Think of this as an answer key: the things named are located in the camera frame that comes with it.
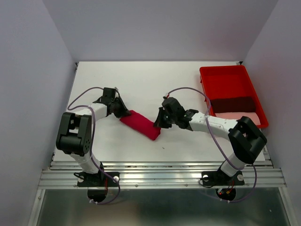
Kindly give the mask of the red t-shirt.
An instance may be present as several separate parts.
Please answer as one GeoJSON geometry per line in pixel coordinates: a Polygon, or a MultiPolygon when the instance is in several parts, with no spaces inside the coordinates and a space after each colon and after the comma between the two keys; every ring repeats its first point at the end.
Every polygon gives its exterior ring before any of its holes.
{"type": "Polygon", "coordinates": [[[130,110],[130,115],[120,118],[120,121],[152,141],[155,141],[160,135],[161,128],[154,127],[154,122],[134,110],[130,110]]]}

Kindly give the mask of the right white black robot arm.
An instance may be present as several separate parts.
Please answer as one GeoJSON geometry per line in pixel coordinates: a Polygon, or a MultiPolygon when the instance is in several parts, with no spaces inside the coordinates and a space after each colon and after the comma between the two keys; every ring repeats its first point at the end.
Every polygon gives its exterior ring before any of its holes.
{"type": "Polygon", "coordinates": [[[221,186],[231,181],[246,165],[254,164],[267,143],[263,133],[246,116],[238,120],[229,120],[194,109],[185,110],[177,99],[169,97],[164,99],[159,108],[154,126],[168,129],[172,125],[189,131],[206,132],[211,135],[215,143],[217,137],[230,142],[233,153],[230,156],[222,153],[225,161],[218,170],[205,173],[205,183],[208,186],[221,186]]]}

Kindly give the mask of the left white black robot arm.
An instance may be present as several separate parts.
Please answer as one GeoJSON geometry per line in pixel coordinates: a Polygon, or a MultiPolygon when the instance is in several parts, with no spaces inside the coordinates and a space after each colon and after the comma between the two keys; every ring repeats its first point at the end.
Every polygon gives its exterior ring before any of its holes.
{"type": "Polygon", "coordinates": [[[120,119],[130,116],[117,88],[102,88],[102,95],[90,105],[67,106],[67,112],[61,117],[56,138],[56,148],[72,157],[81,167],[80,173],[74,173],[78,186],[100,187],[111,180],[118,186],[119,176],[104,171],[101,161],[93,154],[96,122],[113,114],[120,119]]]}

